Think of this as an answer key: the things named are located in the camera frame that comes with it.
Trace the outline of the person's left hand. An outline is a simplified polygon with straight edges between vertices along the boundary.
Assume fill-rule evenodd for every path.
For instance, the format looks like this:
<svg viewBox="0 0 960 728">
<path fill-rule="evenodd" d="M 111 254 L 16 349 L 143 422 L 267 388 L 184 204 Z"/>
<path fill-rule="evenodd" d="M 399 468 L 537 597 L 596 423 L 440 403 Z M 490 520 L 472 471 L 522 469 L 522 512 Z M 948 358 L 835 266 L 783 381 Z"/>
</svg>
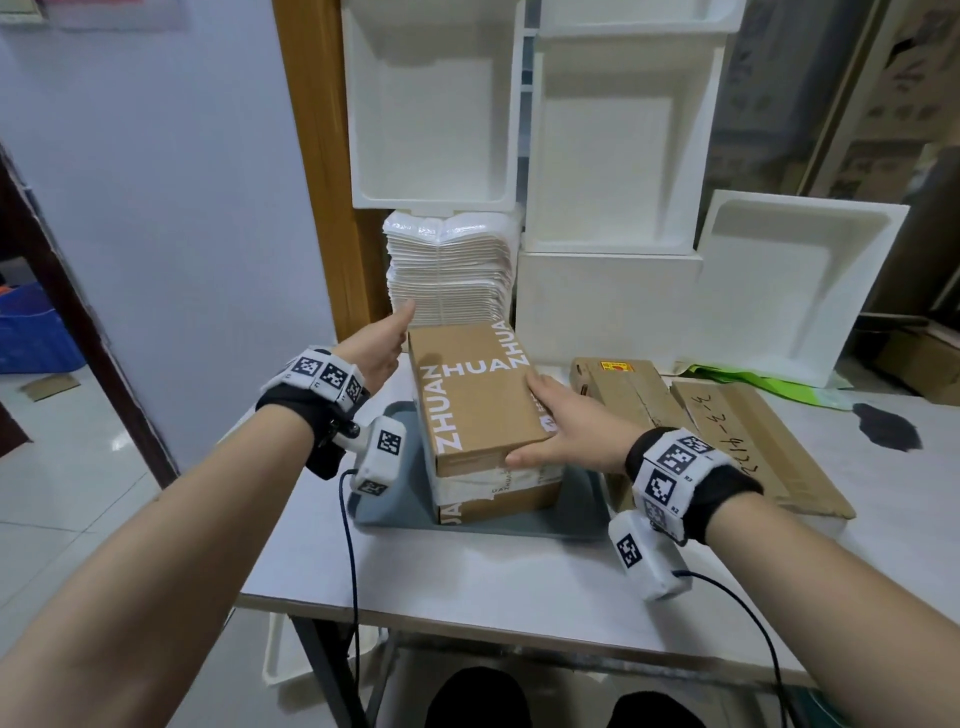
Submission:
<svg viewBox="0 0 960 728">
<path fill-rule="evenodd" d="M 377 342 L 370 323 L 332 349 L 332 354 L 355 365 L 363 377 L 365 388 L 376 395 L 399 368 L 403 342 Z"/>
</svg>

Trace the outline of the brown printed cardboard box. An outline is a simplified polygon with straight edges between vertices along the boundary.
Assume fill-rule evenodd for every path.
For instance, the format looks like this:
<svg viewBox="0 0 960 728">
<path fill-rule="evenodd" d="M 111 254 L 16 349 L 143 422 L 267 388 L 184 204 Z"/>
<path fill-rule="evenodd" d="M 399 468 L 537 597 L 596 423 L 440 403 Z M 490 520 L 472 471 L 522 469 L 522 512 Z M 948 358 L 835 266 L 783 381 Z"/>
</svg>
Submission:
<svg viewBox="0 0 960 728">
<path fill-rule="evenodd" d="M 558 427 L 531 392 L 533 370 L 509 321 L 418 326 L 407 334 L 424 451 L 441 479 L 504 466 Z"/>
<path fill-rule="evenodd" d="M 426 466 L 440 527 L 471 525 L 552 507 L 558 501 L 565 474 L 564 466 L 543 466 L 496 467 L 438 476 L 433 460 L 428 459 Z"/>
</svg>

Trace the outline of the person's left forearm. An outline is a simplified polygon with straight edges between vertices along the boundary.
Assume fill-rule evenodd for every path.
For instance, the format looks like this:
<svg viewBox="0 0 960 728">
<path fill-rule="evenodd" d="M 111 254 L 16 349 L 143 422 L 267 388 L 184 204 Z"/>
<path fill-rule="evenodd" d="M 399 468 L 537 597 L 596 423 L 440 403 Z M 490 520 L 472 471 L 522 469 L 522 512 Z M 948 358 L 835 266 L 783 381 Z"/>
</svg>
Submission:
<svg viewBox="0 0 960 728">
<path fill-rule="evenodd" d="M 164 728 L 313 448 L 268 405 L 117 529 L 0 660 L 0 728 Z"/>
</svg>

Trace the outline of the grey plastic tray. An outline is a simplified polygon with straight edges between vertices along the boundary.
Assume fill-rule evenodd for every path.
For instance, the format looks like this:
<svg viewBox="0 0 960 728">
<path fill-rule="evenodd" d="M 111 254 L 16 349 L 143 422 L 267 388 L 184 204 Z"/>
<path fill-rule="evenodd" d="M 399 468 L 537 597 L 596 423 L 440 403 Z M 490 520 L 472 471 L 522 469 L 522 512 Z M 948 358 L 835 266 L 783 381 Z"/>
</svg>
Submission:
<svg viewBox="0 0 960 728">
<path fill-rule="evenodd" d="M 599 475 L 568 467 L 555 505 L 535 512 L 498 516 L 475 523 L 438 523 L 426 468 L 419 414 L 412 400 L 386 406 L 385 415 L 405 425 L 410 443 L 403 449 L 398 480 L 380 496 L 352 494 L 347 513 L 357 528 L 486 533 L 563 541 L 601 541 L 608 536 L 609 508 Z"/>
</svg>

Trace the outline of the white foam box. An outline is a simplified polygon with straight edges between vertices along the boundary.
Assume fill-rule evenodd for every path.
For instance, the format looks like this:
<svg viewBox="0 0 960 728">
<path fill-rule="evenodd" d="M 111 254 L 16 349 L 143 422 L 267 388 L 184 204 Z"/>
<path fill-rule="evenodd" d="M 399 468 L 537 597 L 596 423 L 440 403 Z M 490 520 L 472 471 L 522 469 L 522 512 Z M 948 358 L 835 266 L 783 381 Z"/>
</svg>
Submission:
<svg viewBox="0 0 960 728">
<path fill-rule="evenodd" d="M 515 332 L 534 363 L 648 360 L 670 373 L 688 335 L 699 254 L 522 251 Z"/>
</svg>

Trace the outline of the tall white foam tray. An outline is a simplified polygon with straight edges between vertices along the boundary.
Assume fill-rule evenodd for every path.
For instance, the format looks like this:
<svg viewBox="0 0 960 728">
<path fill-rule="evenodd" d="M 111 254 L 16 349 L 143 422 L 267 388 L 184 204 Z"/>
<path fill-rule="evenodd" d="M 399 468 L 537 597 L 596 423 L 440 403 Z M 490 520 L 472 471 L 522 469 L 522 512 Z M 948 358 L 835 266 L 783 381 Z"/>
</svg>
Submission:
<svg viewBox="0 0 960 728">
<path fill-rule="evenodd" d="M 341 0 L 352 203 L 509 213 L 526 0 Z"/>
</svg>

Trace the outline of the flat cardboard with handwriting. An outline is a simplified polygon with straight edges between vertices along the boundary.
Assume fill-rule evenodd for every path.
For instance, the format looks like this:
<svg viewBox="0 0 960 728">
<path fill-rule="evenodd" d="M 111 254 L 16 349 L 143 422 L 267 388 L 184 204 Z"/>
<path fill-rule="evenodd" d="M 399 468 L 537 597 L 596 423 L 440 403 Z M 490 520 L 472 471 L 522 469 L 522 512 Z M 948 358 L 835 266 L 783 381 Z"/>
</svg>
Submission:
<svg viewBox="0 0 960 728">
<path fill-rule="evenodd" d="M 757 389 L 676 378 L 670 390 L 703 438 L 757 480 L 768 500 L 829 534 L 857 518 L 853 505 Z"/>
</svg>

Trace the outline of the person's left leg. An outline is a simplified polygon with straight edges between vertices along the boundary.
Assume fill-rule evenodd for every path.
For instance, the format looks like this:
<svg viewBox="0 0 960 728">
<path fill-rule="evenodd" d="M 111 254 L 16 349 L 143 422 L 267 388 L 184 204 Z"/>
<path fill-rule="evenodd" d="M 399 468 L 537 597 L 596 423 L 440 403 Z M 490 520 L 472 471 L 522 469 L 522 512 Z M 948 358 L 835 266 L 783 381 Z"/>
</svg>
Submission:
<svg viewBox="0 0 960 728">
<path fill-rule="evenodd" d="M 460 669 L 431 700 L 423 728 L 533 728 L 521 684 L 488 666 Z"/>
</svg>

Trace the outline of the green plastic bag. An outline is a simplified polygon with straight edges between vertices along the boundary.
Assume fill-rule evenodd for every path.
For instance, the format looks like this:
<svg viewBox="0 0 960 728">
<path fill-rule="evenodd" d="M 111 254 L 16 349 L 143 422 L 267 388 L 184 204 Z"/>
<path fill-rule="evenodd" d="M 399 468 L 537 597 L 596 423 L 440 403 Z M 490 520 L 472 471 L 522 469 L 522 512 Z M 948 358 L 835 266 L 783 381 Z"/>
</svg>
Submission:
<svg viewBox="0 0 960 728">
<path fill-rule="evenodd" d="M 737 370 L 705 365 L 690 365 L 679 374 L 688 379 L 701 379 L 714 383 L 744 383 L 782 399 L 810 407 L 838 411 L 854 411 L 854 403 L 845 394 L 853 385 L 839 377 L 839 387 L 813 387 L 803 383 L 769 377 L 751 370 Z"/>
</svg>

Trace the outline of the large white foam tray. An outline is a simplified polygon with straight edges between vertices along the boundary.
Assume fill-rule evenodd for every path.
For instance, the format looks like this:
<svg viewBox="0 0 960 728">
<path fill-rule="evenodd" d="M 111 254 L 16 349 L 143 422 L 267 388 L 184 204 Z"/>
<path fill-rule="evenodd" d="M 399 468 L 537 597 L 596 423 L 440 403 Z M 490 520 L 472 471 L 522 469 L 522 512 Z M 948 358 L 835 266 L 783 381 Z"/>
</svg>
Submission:
<svg viewBox="0 0 960 728">
<path fill-rule="evenodd" d="M 693 252 L 725 46 L 699 33 L 536 43 L 527 251 Z"/>
</svg>

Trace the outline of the person's right leg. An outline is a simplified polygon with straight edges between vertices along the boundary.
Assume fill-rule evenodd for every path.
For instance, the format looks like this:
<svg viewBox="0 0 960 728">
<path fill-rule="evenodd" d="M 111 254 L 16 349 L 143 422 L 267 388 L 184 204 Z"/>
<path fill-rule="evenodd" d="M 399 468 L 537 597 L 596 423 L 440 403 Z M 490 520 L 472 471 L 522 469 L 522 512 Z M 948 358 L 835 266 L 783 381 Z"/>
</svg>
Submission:
<svg viewBox="0 0 960 728">
<path fill-rule="evenodd" d="M 652 690 L 621 695 L 606 728 L 707 728 L 702 719 L 672 696 Z"/>
</svg>

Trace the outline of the wide white foam tray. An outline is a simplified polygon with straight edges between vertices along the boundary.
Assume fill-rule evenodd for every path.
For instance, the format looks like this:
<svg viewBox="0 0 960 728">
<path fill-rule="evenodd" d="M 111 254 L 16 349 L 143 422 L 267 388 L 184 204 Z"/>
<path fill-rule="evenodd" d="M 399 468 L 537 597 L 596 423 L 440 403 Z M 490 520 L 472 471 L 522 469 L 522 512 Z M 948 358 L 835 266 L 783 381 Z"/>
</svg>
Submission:
<svg viewBox="0 0 960 728">
<path fill-rule="evenodd" d="M 826 387 L 908 213 L 714 191 L 678 363 Z"/>
</svg>

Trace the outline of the blue plastic crate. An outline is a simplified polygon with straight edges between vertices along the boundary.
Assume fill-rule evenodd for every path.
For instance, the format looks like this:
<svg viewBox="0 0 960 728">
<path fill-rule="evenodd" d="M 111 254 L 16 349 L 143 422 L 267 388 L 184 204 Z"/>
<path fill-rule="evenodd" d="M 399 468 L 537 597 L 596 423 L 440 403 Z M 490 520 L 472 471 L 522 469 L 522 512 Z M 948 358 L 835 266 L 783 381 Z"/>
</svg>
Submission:
<svg viewBox="0 0 960 728">
<path fill-rule="evenodd" d="M 86 364 L 42 285 L 0 295 L 0 375 L 65 374 Z"/>
</svg>

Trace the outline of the open cardboard box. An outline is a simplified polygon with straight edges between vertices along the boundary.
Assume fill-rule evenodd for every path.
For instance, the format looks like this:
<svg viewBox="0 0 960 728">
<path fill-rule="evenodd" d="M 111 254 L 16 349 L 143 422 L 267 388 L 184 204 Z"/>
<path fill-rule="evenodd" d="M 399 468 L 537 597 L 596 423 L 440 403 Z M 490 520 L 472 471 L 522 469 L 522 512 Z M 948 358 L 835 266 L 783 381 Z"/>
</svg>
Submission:
<svg viewBox="0 0 960 728">
<path fill-rule="evenodd" d="M 930 322 L 893 330 L 872 365 L 932 404 L 960 407 L 960 331 Z"/>
</svg>

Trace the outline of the wooden door frame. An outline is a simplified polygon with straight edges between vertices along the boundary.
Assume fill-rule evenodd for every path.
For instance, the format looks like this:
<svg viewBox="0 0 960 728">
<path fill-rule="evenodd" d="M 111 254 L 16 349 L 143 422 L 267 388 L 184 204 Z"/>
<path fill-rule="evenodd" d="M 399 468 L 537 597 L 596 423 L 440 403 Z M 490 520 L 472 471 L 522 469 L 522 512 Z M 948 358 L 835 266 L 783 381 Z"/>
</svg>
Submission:
<svg viewBox="0 0 960 728">
<path fill-rule="evenodd" d="M 386 209 L 356 209 L 341 0 L 271 0 L 335 332 L 391 312 Z"/>
</svg>

